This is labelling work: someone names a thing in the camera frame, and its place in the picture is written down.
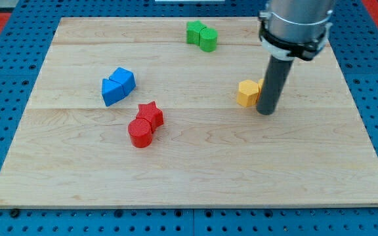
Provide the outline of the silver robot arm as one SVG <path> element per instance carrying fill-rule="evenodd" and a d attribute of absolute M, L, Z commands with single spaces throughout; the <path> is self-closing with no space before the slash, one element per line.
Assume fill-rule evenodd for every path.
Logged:
<path fill-rule="evenodd" d="M 328 42 L 335 0 L 269 0 L 259 12 L 259 39 L 275 58 L 311 61 Z"/>

